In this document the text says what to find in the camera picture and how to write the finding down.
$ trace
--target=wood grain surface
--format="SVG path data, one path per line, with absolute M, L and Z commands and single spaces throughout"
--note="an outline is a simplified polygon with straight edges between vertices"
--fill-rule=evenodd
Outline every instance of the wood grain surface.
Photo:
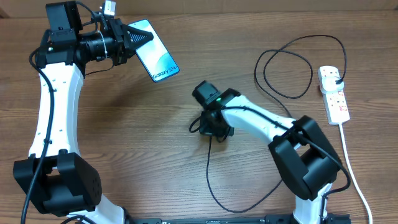
M 108 72 L 87 76 L 80 95 L 80 151 L 99 172 L 103 193 L 113 203 L 137 218 L 291 213 L 294 195 L 284 184 L 244 214 L 228 213 L 213 201 L 205 176 L 208 138 L 188 132 L 201 110 L 191 92 L 208 80 L 221 91 L 235 88 L 260 106 L 284 114 L 253 82 L 258 56 L 302 35 L 329 34 L 347 50 L 345 93 L 351 120 L 344 127 L 356 178 L 375 223 L 397 223 L 398 12 L 126 16 L 122 21 L 143 18 L 151 21 L 181 72 L 153 83 L 134 57 Z M 21 217 L 25 194 L 12 176 L 12 166 L 27 158 L 40 99 L 39 77 L 27 59 L 48 26 L 46 19 L 0 20 L 0 223 L 18 223 Z M 322 65 L 343 68 L 343 54 L 334 40 L 301 40 L 289 50 L 309 59 L 315 71 Z M 110 62 L 91 62 L 87 72 L 109 66 Z M 288 95 L 301 93 L 310 79 L 308 65 L 291 55 L 277 56 L 267 71 L 275 88 Z M 305 96 L 279 98 L 296 118 L 315 118 L 343 158 L 338 127 L 326 119 L 316 72 Z M 280 180 L 267 146 L 242 130 L 223 144 L 213 143 L 212 152 L 210 182 L 230 209 L 251 206 Z M 344 183 L 339 173 L 334 186 Z M 353 186 L 331 196 L 328 211 L 350 214 L 353 223 L 367 223 Z M 61 220 L 29 207 L 28 223 Z
M 5 18 L 46 17 L 47 3 L 65 0 L 0 0 L 0 10 Z M 81 0 L 93 11 L 104 2 L 101 0 Z M 154 14 L 203 14 L 203 13 L 242 13 L 242 12 L 303 12 L 303 11 L 359 11 L 394 10 L 398 0 L 116 0 L 117 15 Z M 84 8 L 78 8 L 82 16 L 90 16 Z

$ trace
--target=plug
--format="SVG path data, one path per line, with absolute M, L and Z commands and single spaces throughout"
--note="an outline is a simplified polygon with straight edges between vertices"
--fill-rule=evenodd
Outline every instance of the plug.
M 340 74 L 333 66 L 322 66 L 318 69 L 319 87 L 323 94 L 336 93 L 343 90 L 344 82 L 339 82 Z

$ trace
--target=black wire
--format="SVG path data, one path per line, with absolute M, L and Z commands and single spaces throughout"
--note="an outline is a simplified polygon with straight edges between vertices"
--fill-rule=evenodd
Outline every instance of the black wire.
M 70 217 L 70 218 L 66 219 L 65 221 L 61 222 L 61 224 L 67 224 L 67 223 L 74 221 L 76 219 L 79 219 L 79 218 L 82 218 L 84 221 L 88 222 L 89 224 L 96 224 L 93 220 L 85 217 L 84 215 L 76 215 L 74 217 Z
M 259 115 L 260 117 L 262 117 L 262 118 L 268 120 L 270 123 L 272 123 L 272 124 L 274 124 L 274 125 L 276 125 L 276 126 L 282 128 L 282 129 L 284 129 L 284 130 L 288 130 L 288 128 L 286 128 L 285 126 L 281 125 L 280 123 L 278 123 L 278 122 L 276 122 L 276 121 L 270 119 L 270 118 L 267 117 L 266 115 L 264 115 L 264 114 L 262 114 L 262 113 L 260 113 L 260 112 L 258 112 L 258 111 L 256 111 L 256 110 L 254 110 L 254 109 L 252 109 L 252 108 L 248 108 L 248 107 L 245 107 L 245 106 L 229 106 L 229 107 L 224 107 L 222 110 L 231 110 L 231 109 L 244 109 L 244 110 L 252 111 L 253 113 L 256 113 L 257 115 Z M 200 118 L 201 118 L 201 116 L 199 116 L 197 119 L 195 119 L 195 120 L 192 122 L 192 124 L 190 125 L 189 131 L 190 131 L 191 133 L 195 133 L 195 132 L 197 132 L 197 131 L 201 128 L 201 126 L 199 126 L 199 127 L 197 127 L 196 129 L 192 130 L 193 126 L 194 126 L 197 122 L 200 121 Z M 228 137 L 228 134 L 229 134 L 230 131 L 231 131 L 231 128 L 228 128 L 228 130 L 226 131 L 226 133 L 225 133 L 223 139 L 222 139 L 222 140 L 219 140 L 219 138 L 216 137 L 216 140 L 217 140 L 218 142 L 223 142 L 223 141 L 225 141 L 225 139 Z M 278 184 L 277 184 L 271 191 L 269 191 L 262 199 L 260 199 L 257 203 L 255 203 L 254 205 L 250 206 L 250 207 L 247 208 L 247 209 L 244 209 L 244 210 L 230 210 L 230 209 L 226 208 L 226 207 L 225 207 L 224 205 L 222 205 L 222 204 L 217 200 L 217 198 L 215 197 L 215 195 L 214 195 L 214 193 L 213 193 L 213 190 L 211 189 L 211 185 L 210 185 L 210 181 L 209 181 L 209 177 L 208 177 L 209 163 L 210 163 L 210 151 L 211 151 L 211 139 L 212 139 L 212 136 L 210 136 L 209 152 L 208 152 L 208 157 L 207 157 L 207 167 L 206 167 L 207 186 L 208 186 L 208 188 L 209 188 L 210 194 L 211 194 L 211 196 L 213 197 L 214 201 L 215 201 L 222 209 L 226 210 L 227 212 L 232 212 L 232 213 L 244 213 L 244 212 L 247 212 L 247 211 L 249 211 L 249 210 L 255 208 L 255 207 L 256 207 L 257 205 L 259 205 L 261 202 L 263 202 L 263 201 L 264 201 L 268 196 L 270 196 L 270 195 L 279 187 L 279 185 L 282 183 L 282 180 L 280 180 L 280 181 L 278 182 Z
M 89 7 L 87 7 L 85 4 L 83 4 L 80 1 L 76 1 L 76 4 L 79 4 L 79 5 L 83 6 L 84 8 L 86 8 L 90 12 L 91 16 L 93 16 L 93 20 L 95 21 L 95 30 L 93 30 L 91 32 L 88 32 L 88 33 L 85 33 L 85 34 L 81 34 L 81 35 L 82 36 L 89 36 L 89 35 L 95 34 L 97 32 L 97 30 L 98 30 L 98 24 L 97 24 L 97 20 L 95 19 L 94 12 Z
M 110 67 L 110 68 L 107 68 L 107 69 L 104 69 L 104 70 L 99 70 L 99 71 L 95 71 L 95 72 L 90 72 L 90 73 L 87 73 L 87 74 L 86 74 L 86 76 L 87 76 L 87 75 L 94 74 L 94 73 L 98 73 L 98 72 L 106 72 L 106 71 L 109 71 L 109 70 L 111 70 L 113 67 L 114 67 L 114 63 L 113 63 L 113 60 L 112 60 L 112 67 Z
M 309 38 L 309 37 L 329 37 L 329 38 L 335 39 L 335 40 L 341 45 L 341 48 L 343 49 L 343 54 L 344 54 L 344 73 L 343 73 L 342 78 L 340 78 L 339 80 L 336 81 L 336 84 L 340 84 L 340 83 L 343 81 L 343 79 L 344 79 L 344 77 L 345 77 L 345 75 L 346 75 L 346 69 L 347 69 L 347 56 L 346 56 L 346 50 L 345 50 L 345 48 L 344 48 L 343 43 L 342 43 L 339 39 L 337 39 L 336 37 L 333 37 L 333 36 L 331 36 L 331 35 L 321 35 L 321 34 L 320 34 L 320 35 L 307 35 L 307 36 L 299 37 L 299 38 L 296 38 L 296 39 L 290 41 L 289 43 L 285 44 L 285 45 L 284 45 L 283 47 L 281 47 L 280 49 L 277 49 L 277 50 L 276 50 L 276 49 L 266 50 L 266 51 L 264 51 L 264 52 L 260 55 L 260 57 L 258 58 L 258 60 L 257 60 L 257 62 L 256 62 L 256 66 L 254 67 L 254 81 L 256 82 L 257 86 L 258 86 L 263 92 L 267 93 L 270 97 L 272 97 L 274 100 L 276 100 L 276 102 L 278 102 L 278 103 L 283 107 L 283 109 L 286 110 L 287 114 L 288 114 L 290 117 L 292 117 L 292 114 L 289 112 L 289 110 L 286 108 L 286 106 L 285 106 L 280 100 L 278 100 L 276 97 L 274 97 L 273 95 L 271 95 L 267 90 L 265 90 L 265 89 L 260 85 L 260 83 L 258 82 L 258 79 L 257 79 L 257 66 L 258 66 L 258 63 L 260 62 L 261 57 L 262 57 L 265 53 L 268 53 L 268 52 L 275 52 L 275 53 L 268 59 L 267 63 L 266 63 L 265 66 L 264 66 L 264 69 L 263 69 L 264 81 L 267 83 L 268 87 L 269 87 L 271 90 L 273 90 L 274 92 L 276 92 L 276 93 L 277 93 L 278 95 L 280 95 L 280 96 L 283 96 L 283 97 L 288 98 L 288 99 L 297 99 L 297 98 L 302 97 L 304 94 L 306 94 L 306 92 L 307 92 L 308 89 L 310 88 L 310 85 L 311 85 L 311 82 L 312 82 L 312 78 L 313 78 L 313 69 L 312 69 L 311 63 L 310 63 L 306 58 L 304 58 L 303 56 L 301 56 L 301 55 L 299 55 L 299 54 L 296 54 L 296 53 L 294 53 L 294 52 L 290 52 L 290 51 L 288 51 L 288 50 L 284 50 L 284 49 L 285 49 L 286 47 L 288 47 L 290 44 L 292 44 L 293 42 L 295 42 L 296 40 L 300 40 L 300 39 L 304 39 L 304 38 Z M 267 77 L 266 77 L 266 68 L 267 68 L 267 65 L 269 64 L 269 62 L 270 62 L 279 52 L 283 52 L 283 53 L 287 53 L 287 54 L 291 54 L 291 55 L 300 57 L 300 58 L 303 59 L 303 60 L 308 64 L 308 66 L 310 67 L 311 76 L 310 76 L 310 81 L 309 81 L 309 83 L 308 83 L 308 86 L 306 87 L 306 89 L 304 90 L 304 92 L 303 92 L 302 94 L 298 95 L 298 96 L 287 96 L 287 95 L 285 95 L 285 94 L 283 94 L 283 93 L 277 91 L 277 90 L 269 83 L 269 81 L 268 81 L 268 79 L 267 79 Z
M 93 23 L 94 23 L 93 21 L 88 21 L 88 22 L 83 23 L 81 26 L 84 27 L 84 26 L 87 26 L 87 25 L 90 25 Z
M 49 148 L 49 143 L 50 143 L 50 135 L 51 135 L 51 127 L 52 127 L 52 121 L 53 121 L 53 116 L 54 116 L 54 89 L 52 88 L 50 80 L 47 78 L 47 76 L 44 74 L 41 69 L 39 69 L 36 64 L 33 63 L 33 56 L 36 54 L 36 52 L 40 49 L 41 47 L 38 47 L 36 50 L 34 50 L 30 55 L 29 55 L 29 63 L 30 65 L 40 73 L 40 75 L 43 77 L 45 80 L 47 86 L 49 87 L 49 93 L 50 93 L 50 113 L 49 113 L 49 123 L 47 125 L 47 132 L 45 134 L 45 139 L 44 139 L 44 147 L 42 151 L 42 155 L 39 159 L 39 163 L 37 164 L 36 171 L 33 175 L 32 181 L 30 182 L 29 189 L 26 193 L 26 198 L 25 198 L 25 203 L 24 203 L 24 208 L 22 209 L 22 215 L 21 215 L 21 224 L 24 224 L 26 221 L 26 215 L 27 215 L 27 208 L 29 206 L 29 201 L 32 196 L 32 192 L 34 191 L 35 183 L 37 181 L 37 178 L 39 174 L 41 174 L 42 171 L 42 166 L 43 166 L 43 161 L 45 158 L 45 155 L 47 153 L 47 149 Z
M 222 204 L 217 200 L 217 198 L 214 196 L 214 193 L 213 193 L 213 191 L 212 191 L 212 189 L 211 189 L 210 182 L 209 182 L 210 152 L 211 152 L 211 136 L 210 136 L 210 141 L 209 141 L 209 153 L 208 153 L 208 155 L 207 155 L 207 166 L 206 166 L 206 180 L 207 180 L 207 186 L 208 186 L 208 188 L 209 188 L 210 194 L 211 194 L 211 196 L 213 197 L 214 201 L 216 201 L 216 203 L 217 203 L 222 209 L 226 210 L 227 212 L 232 212 L 232 213 L 244 213 L 244 212 L 247 212 L 247 211 L 253 209 L 253 208 L 256 207 L 257 205 L 259 205 L 262 201 L 264 201 L 268 196 L 270 196 L 270 195 L 279 187 L 279 185 L 282 183 L 282 180 L 280 180 L 279 183 L 278 183 L 270 192 L 268 192 L 268 194 L 267 194 L 266 196 L 264 196 L 262 199 L 260 199 L 260 201 L 258 201 L 258 202 L 255 203 L 254 205 L 250 206 L 249 208 L 244 209 L 244 210 L 240 210 L 240 211 L 237 211 L 237 210 L 230 210 L 230 209 L 224 207 L 224 205 L 222 205 Z

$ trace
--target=phone display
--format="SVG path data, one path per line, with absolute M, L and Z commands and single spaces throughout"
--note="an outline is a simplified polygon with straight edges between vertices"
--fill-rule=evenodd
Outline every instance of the phone display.
M 133 22 L 129 26 L 151 32 L 154 39 L 139 47 L 136 54 L 154 82 L 177 74 L 180 69 L 148 20 Z

